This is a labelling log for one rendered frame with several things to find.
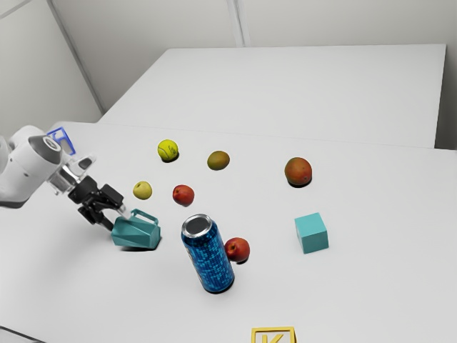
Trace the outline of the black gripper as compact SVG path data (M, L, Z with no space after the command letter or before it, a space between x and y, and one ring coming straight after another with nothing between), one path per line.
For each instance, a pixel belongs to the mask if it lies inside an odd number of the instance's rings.
M82 205L78 212L91 224L99 224L110 232L114 224L104 215L103 210L115 209L119 216L129 219L131 209L123 204L124 197L114 188L105 184L98 188L97 182L87 176L83 178L68 194L75 204Z

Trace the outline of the teal faceted mug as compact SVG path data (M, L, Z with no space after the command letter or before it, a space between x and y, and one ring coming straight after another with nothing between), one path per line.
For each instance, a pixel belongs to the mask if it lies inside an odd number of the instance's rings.
M133 209L129 218L116 219L111 238L116 246L155 249L161 240L161 227L156 217Z

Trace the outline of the yellow green apple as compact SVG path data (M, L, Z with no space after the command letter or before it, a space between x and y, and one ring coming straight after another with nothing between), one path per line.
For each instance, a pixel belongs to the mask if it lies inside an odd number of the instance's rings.
M137 199L147 200L151 197L153 189L148 182L140 181L135 184L132 193Z

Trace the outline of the red peach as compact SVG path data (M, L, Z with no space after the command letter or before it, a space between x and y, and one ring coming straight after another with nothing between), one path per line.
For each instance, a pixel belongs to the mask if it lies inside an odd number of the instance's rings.
M187 207L193 203L194 197L195 193L191 187L185 184L174 187L172 198L177 204Z
M245 262L251 253L249 243L241 237L229 239L224 244L224 249L228 260L236 263Z

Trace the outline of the blue letter block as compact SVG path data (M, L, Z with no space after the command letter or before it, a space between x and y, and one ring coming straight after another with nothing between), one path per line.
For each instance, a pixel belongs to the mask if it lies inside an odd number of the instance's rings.
M60 126L56 129L48 131L46 134L50 136L55 142L57 142L68 155L73 156L76 154L74 145L65 128Z

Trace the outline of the yellow tennis ball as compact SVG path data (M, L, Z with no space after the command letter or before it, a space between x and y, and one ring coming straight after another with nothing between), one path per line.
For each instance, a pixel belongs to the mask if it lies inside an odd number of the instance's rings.
M170 162L178 158L179 147L175 141L164 139L159 142L157 152L163 161Z

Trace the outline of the blue patterned can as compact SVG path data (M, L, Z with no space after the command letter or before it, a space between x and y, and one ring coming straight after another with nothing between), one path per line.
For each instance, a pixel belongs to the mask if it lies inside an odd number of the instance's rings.
M181 240L207 292L222 293L231 287L234 272L212 218L206 214L190 216L182 224Z

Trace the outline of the green brown oval fruit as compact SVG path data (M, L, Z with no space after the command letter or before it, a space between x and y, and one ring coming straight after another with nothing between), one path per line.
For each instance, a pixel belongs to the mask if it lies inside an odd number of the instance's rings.
M229 163L230 156L225 151L213 151L207 159L209 169L214 171L225 169Z

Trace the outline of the red green mango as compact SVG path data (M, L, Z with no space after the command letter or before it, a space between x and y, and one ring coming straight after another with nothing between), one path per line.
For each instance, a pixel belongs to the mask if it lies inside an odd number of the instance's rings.
M284 174L289 184L303 187L312 180L312 166L302 157L293 157L286 163Z

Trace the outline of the teal cube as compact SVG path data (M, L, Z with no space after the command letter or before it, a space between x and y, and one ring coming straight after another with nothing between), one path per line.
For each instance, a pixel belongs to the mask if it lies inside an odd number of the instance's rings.
M329 248L328 232L318 212L295 218L294 223L298 241L304 254Z

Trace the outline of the yellow letter block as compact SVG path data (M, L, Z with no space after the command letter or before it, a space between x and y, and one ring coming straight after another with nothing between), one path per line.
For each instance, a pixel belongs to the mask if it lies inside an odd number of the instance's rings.
M294 327L254 327L251 343L297 343Z

